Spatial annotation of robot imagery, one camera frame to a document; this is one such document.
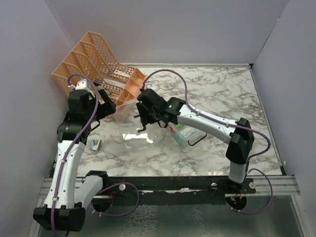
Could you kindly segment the green small medicine box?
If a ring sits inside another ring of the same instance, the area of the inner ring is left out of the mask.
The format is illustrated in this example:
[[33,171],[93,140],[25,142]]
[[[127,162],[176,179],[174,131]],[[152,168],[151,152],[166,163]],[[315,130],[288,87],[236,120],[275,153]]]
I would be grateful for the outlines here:
[[178,132],[180,132],[184,129],[185,126],[182,124],[175,124],[174,127],[177,129]]

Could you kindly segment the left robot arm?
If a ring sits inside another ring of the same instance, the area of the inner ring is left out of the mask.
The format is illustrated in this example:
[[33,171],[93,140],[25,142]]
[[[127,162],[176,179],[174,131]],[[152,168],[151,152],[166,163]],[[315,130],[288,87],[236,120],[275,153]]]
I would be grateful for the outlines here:
[[51,186],[43,206],[34,209],[33,218],[46,230],[78,232],[93,196],[109,189],[105,171],[89,172],[88,179],[76,189],[79,161],[93,130],[91,123],[114,114],[116,105],[104,89],[97,96],[78,89],[70,92],[68,106],[57,128],[58,151]]

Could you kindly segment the clear first aid box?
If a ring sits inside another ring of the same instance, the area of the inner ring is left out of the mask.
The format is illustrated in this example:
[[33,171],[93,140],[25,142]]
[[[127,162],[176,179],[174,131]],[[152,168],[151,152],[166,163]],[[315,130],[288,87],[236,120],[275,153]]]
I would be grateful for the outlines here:
[[186,125],[182,131],[178,132],[174,125],[173,123],[169,123],[167,129],[181,147],[194,146],[207,137],[206,132]]

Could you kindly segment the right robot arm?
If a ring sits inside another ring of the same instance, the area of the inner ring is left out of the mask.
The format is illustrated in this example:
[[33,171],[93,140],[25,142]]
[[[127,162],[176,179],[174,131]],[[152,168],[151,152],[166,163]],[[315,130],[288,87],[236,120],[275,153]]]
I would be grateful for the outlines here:
[[252,150],[254,135],[250,123],[244,118],[238,121],[223,119],[207,113],[211,119],[190,108],[190,104],[182,99],[171,97],[164,100],[152,89],[143,90],[137,97],[136,107],[141,124],[145,131],[146,125],[161,122],[166,128],[169,123],[180,124],[210,134],[228,144],[226,158],[230,161],[230,173],[227,188],[238,193],[245,186],[247,160]]

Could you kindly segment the clear box lid black handle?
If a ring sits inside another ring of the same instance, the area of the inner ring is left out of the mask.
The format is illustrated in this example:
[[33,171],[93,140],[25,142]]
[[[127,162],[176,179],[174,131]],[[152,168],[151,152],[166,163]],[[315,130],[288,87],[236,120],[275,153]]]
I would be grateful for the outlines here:
[[126,148],[134,151],[157,146],[167,135],[156,123],[143,130],[136,103],[136,100],[125,102],[117,106],[115,113],[120,137]]

